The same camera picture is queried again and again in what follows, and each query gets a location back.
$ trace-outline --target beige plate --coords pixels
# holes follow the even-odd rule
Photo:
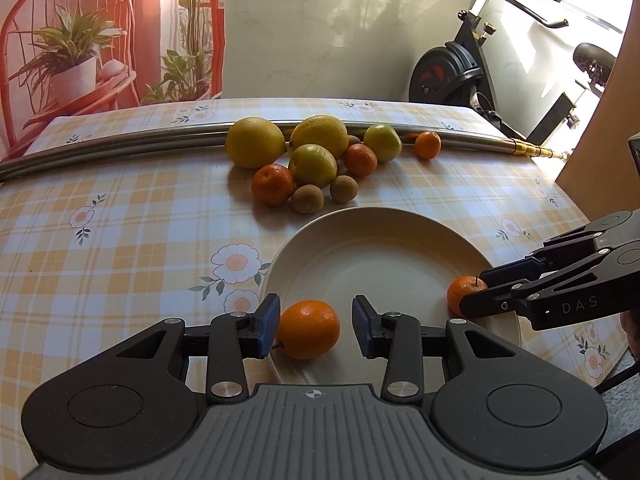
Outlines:
[[[362,357],[351,327],[353,297],[364,294],[379,313],[397,310],[417,317],[423,325],[444,326],[450,317],[449,283],[489,267],[459,234],[408,211],[356,207],[310,222],[273,259],[262,297],[275,292],[283,309],[304,299],[329,303],[340,317],[340,339],[327,354],[308,361],[271,352],[276,378],[294,384],[372,383],[379,393],[386,360]],[[520,345],[514,312],[484,318],[479,324]],[[424,359],[426,391],[444,384],[440,361]]]

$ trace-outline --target tangerine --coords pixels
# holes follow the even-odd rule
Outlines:
[[[291,172],[279,164],[270,164],[256,171],[251,179],[251,192],[267,205],[285,203],[296,190]]]
[[[355,176],[369,176],[378,166],[373,150],[365,144],[352,144],[342,158],[349,173]]]
[[[340,320],[324,301],[302,300],[280,316],[276,340],[292,359],[314,359],[327,353],[340,337]]]
[[[415,154],[423,160],[436,158],[442,148],[440,136],[435,132],[423,132],[415,139]]]
[[[462,316],[460,313],[460,301],[462,301],[463,296],[472,292],[487,290],[488,288],[487,284],[477,276],[460,276],[453,280],[447,289],[449,310],[456,316]]]

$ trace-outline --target plaid tablecloth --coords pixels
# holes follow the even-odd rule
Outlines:
[[[31,151],[171,124],[250,115],[301,120],[317,113],[500,135],[466,108],[247,99],[59,118]],[[35,464],[20,409],[43,381],[158,320],[208,324],[223,312],[258,305],[268,263],[314,216],[256,205],[251,176],[233,168],[222,148],[211,148],[43,174],[0,188],[0,476],[23,476]],[[361,181],[355,205],[436,219],[493,265],[521,258],[586,220],[528,158],[455,150],[425,163],[405,149]],[[337,207],[328,202],[321,214]],[[590,384],[601,381],[626,348],[615,317],[542,333],[522,320],[521,329],[526,349]],[[202,391],[204,362],[193,361],[188,385]],[[251,382],[272,379],[264,362],[246,367]]]

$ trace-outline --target green apple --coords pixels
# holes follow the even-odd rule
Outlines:
[[[376,154],[378,162],[389,162],[400,155],[402,141],[388,124],[375,124],[364,133],[362,140]]]
[[[317,144],[303,144],[291,153],[289,171],[299,186],[313,184],[322,189],[335,180],[338,165],[328,149]]]

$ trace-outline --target chair backrest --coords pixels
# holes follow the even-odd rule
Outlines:
[[[24,76],[12,76],[40,51],[31,44],[37,40],[31,31],[47,25],[60,26],[55,6],[62,6],[71,14],[105,10],[107,19],[112,20],[115,27],[124,29],[126,34],[111,39],[112,48],[102,50],[102,62],[117,59],[129,70],[135,70],[131,0],[18,0],[0,31],[0,100],[9,146],[18,140],[16,130],[20,132],[27,119],[50,107],[54,101],[49,95],[48,84],[32,93],[31,83],[24,84]]]

